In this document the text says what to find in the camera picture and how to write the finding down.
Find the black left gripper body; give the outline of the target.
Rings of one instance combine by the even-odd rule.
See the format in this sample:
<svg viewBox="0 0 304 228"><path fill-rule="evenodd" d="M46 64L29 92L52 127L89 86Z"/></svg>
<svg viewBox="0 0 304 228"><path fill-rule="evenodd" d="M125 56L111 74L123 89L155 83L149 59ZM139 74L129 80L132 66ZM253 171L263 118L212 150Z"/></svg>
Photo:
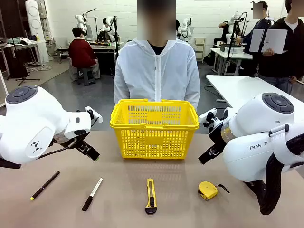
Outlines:
<svg viewBox="0 0 304 228"><path fill-rule="evenodd" d="M90 132L75 136L72 139L68 139L63 135L63 133L59 133L54 135L53 143L57 143L64 148L73 149L84 144L84 139L90 134Z"/></svg>

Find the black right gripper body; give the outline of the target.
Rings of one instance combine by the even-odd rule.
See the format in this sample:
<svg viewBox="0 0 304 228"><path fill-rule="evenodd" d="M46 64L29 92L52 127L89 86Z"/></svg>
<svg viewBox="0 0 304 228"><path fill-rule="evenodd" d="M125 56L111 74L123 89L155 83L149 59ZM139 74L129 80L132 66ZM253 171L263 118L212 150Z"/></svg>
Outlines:
<svg viewBox="0 0 304 228"><path fill-rule="evenodd" d="M214 147L217 149L223 149L226 146L225 141L221 136L220 129L213 129L209 131L209 138L214 142Z"/></svg>

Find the yellow tape measure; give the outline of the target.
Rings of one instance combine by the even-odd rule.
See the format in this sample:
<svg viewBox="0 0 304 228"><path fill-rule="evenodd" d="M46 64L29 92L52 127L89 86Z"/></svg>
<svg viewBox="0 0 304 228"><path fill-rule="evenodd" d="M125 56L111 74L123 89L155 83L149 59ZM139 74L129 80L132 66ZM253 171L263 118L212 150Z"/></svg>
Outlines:
<svg viewBox="0 0 304 228"><path fill-rule="evenodd" d="M218 194L218 188L222 188L228 194L230 193L230 191L222 184L214 185L211 182L203 181L198 185L198 194L205 201L209 201Z"/></svg>

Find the yellow black utility knife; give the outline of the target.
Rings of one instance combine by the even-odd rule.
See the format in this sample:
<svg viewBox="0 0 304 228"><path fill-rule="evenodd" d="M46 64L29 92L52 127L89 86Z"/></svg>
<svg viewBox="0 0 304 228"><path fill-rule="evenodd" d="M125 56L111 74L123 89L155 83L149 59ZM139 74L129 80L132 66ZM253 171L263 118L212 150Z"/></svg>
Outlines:
<svg viewBox="0 0 304 228"><path fill-rule="evenodd" d="M147 194L148 194L148 202L145 207L145 212L148 215L153 215L157 211L157 201L156 201L154 180L152 178L147 179Z"/></svg>

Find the person's left forearm white sleeve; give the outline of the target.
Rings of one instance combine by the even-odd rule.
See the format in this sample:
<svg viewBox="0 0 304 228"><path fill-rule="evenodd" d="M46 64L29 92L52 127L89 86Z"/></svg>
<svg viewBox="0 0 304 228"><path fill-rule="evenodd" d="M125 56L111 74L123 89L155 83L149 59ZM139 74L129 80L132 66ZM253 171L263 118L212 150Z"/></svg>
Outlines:
<svg viewBox="0 0 304 228"><path fill-rule="evenodd" d="M190 102L195 110L198 108L200 98L200 80L199 78L191 79L187 85L185 92L185 100Z"/></svg>

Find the person in white jacket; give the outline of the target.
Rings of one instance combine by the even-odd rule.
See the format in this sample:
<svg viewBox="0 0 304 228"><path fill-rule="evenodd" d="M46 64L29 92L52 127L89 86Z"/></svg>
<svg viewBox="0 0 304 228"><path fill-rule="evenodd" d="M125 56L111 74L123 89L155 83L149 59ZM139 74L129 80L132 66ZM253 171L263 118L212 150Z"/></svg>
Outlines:
<svg viewBox="0 0 304 228"><path fill-rule="evenodd" d="M176 0L137 0L137 35L120 50L114 75L124 79L130 99L185 100L199 70L192 46L175 32Z"/></svg>

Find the white marker black cap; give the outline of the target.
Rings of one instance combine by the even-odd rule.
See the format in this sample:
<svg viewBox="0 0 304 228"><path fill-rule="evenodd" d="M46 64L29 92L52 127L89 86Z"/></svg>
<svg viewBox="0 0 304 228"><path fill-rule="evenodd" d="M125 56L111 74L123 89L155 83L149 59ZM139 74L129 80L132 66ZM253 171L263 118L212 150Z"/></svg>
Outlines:
<svg viewBox="0 0 304 228"><path fill-rule="evenodd" d="M97 184L95 185L95 187L93 188L91 194L88 196L86 202L84 203L83 207L82 207L82 211L87 211L89 206L91 205L94 195L96 194L99 186L101 185L101 183L103 182L103 178L100 178L99 181L97 182Z"/></svg>

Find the large white table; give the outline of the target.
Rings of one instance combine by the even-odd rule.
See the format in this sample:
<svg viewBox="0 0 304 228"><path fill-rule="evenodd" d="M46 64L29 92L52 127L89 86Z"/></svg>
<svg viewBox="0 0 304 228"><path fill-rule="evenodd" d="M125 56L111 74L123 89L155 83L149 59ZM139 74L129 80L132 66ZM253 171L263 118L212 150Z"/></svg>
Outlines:
<svg viewBox="0 0 304 228"><path fill-rule="evenodd" d="M206 79L232 107L239 109L261 93L277 93L288 98L295 109L295 119L304 119L304 103L258 77L207 75Z"/></svg>

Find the grey step stool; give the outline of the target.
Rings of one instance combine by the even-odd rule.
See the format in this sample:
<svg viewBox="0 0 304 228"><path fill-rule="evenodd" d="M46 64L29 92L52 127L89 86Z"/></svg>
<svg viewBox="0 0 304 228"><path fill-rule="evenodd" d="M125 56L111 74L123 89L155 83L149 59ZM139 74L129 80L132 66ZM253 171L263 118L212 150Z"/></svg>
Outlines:
<svg viewBox="0 0 304 228"><path fill-rule="evenodd" d="M78 69L78 77L76 80L78 85L89 86L95 84L95 77L91 68Z"/></svg>

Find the small white table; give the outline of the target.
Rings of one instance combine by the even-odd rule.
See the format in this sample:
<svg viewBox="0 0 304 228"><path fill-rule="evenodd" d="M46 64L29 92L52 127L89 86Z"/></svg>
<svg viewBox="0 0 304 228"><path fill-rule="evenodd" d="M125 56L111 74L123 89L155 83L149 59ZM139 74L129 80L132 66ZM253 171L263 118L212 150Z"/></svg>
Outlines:
<svg viewBox="0 0 304 228"><path fill-rule="evenodd" d="M215 54L212 71L217 75L238 76L242 61L253 59L252 55L245 52L237 51L234 53L231 51L228 55L228 52L221 51L220 48L210 48L210 50ZM236 66L234 73L227 72L230 64L234 64Z"/></svg>

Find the black tripod stand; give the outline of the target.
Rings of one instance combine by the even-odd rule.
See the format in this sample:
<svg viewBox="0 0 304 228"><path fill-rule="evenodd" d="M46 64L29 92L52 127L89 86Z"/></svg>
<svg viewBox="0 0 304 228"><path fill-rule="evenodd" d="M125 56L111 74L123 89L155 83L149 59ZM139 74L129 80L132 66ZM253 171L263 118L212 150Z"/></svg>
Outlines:
<svg viewBox="0 0 304 228"><path fill-rule="evenodd" d="M24 64L20 62L18 57L16 56L15 51L17 49L16 49L15 41L13 37L11 39L13 42L14 51L12 51L13 59L12 59L12 70L10 75L13 78L15 78L15 81L20 81L18 87L20 87L27 80L40 81L40 79L28 79L28 76L30 76L30 72L27 71Z"/></svg>

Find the white drawer cabinet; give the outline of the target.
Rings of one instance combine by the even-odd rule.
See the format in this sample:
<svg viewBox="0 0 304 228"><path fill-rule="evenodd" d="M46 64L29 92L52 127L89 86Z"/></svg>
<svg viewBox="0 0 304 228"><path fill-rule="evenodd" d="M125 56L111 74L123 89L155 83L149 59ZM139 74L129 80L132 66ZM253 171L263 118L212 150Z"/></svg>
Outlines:
<svg viewBox="0 0 304 228"><path fill-rule="evenodd" d="M203 63L204 51L205 51L205 38L194 38L193 48L195 51L196 60Z"/></svg>

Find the silver open laptop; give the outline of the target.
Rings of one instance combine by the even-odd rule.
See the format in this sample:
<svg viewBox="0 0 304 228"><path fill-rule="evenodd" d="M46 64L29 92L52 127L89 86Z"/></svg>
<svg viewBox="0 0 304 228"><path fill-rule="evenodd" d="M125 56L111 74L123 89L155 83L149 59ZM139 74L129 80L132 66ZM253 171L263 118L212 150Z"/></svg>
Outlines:
<svg viewBox="0 0 304 228"><path fill-rule="evenodd" d="M284 45L287 36L286 29L255 29L252 33L250 43L250 52L259 52L260 45L262 45L261 53L267 49L272 49L275 54L282 54L285 51Z"/></svg>

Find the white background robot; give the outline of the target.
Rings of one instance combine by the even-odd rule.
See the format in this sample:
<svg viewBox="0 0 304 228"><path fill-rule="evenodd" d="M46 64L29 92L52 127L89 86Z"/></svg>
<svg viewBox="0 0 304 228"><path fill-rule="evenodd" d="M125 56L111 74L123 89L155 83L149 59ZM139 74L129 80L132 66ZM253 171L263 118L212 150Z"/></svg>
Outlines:
<svg viewBox="0 0 304 228"><path fill-rule="evenodd" d="M108 16L103 19L102 27L99 29L98 39L100 41L115 42L117 38L116 16Z"/></svg>
<svg viewBox="0 0 304 228"><path fill-rule="evenodd" d="M193 28L191 27L192 18L185 18L177 29L177 38L185 42L190 42Z"/></svg>
<svg viewBox="0 0 304 228"><path fill-rule="evenodd" d="M231 42L232 34L234 34L234 37L242 35L240 26L243 24L244 19L245 19L245 14L236 11L232 15L231 19L227 22L228 25L228 34L226 34L227 44Z"/></svg>
<svg viewBox="0 0 304 228"><path fill-rule="evenodd" d="M82 29L84 35L87 35L87 13L83 13L81 15L75 15L75 19L77 20L77 26Z"/></svg>

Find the white tower air conditioner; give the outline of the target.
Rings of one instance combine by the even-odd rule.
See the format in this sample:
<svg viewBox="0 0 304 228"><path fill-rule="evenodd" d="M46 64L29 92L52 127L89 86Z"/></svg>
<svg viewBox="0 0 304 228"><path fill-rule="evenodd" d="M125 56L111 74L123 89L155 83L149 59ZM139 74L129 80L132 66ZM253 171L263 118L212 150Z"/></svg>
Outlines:
<svg viewBox="0 0 304 228"><path fill-rule="evenodd" d="M36 36L37 38L40 62L47 63L49 62L49 56L46 41L43 34L38 4L35 0L27 0L25 1L25 7L31 35Z"/></svg>

